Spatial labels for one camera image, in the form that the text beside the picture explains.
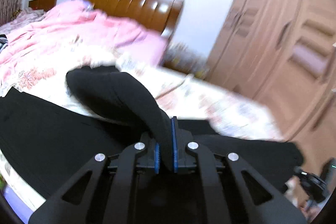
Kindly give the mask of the brown wooden headboard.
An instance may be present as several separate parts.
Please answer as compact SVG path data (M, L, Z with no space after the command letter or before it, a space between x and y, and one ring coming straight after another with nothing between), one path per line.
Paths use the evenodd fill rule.
M170 41L173 37L184 0L87 0L95 9L109 16L130 18L147 29L155 30Z

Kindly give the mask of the grey striped clothing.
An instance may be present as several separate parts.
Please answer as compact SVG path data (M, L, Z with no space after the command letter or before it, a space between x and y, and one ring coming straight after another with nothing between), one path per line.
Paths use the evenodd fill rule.
M0 53L8 46L9 42L5 34L0 34Z

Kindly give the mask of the black pants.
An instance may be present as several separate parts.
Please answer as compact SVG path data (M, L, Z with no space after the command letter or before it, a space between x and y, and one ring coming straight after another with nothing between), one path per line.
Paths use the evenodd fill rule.
M49 198L97 153L114 155L149 134L172 166L171 120L126 72L101 66L66 74L70 94L94 117L11 88L1 99L1 151L25 182Z

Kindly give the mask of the floral white bed sheet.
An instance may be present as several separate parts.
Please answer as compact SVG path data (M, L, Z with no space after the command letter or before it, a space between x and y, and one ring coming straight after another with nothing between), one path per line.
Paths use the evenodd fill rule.
M110 57L103 60L93 57L22 57L14 72L1 84L1 99L11 88L15 88L72 112L94 117L90 108L70 94L66 73L75 68L96 68L101 65L114 65L118 70L130 73L148 89L158 106L170 117L208 121L210 127L223 136L249 140L283 139L265 106L197 80L193 76L184 76L166 68L150 67L123 58ZM45 201L43 196L22 179L2 151L1 174L22 200L23 206L31 211Z

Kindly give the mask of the dark wooden nightstand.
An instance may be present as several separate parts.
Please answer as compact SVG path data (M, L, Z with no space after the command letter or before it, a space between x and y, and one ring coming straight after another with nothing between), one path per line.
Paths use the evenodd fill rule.
M33 10L44 10L45 12L51 10L56 6L57 0L30 0L29 8Z

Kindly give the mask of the pink quilt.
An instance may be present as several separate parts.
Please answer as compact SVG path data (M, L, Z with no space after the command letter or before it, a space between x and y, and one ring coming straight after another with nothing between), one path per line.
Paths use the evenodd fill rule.
M145 28L129 18L108 16L94 10L86 0L65 1L32 22L6 35L8 46L1 52L1 80L14 72L18 60L37 49L68 43L87 42L91 49L107 43L131 55L141 55L151 65L158 65L167 48L167 40L157 31Z

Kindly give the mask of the light wooden wardrobe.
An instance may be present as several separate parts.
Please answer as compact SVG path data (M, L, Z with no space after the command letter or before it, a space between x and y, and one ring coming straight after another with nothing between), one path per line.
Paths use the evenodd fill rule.
M233 0L210 83L266 105L293 139L335 83L335 0Z

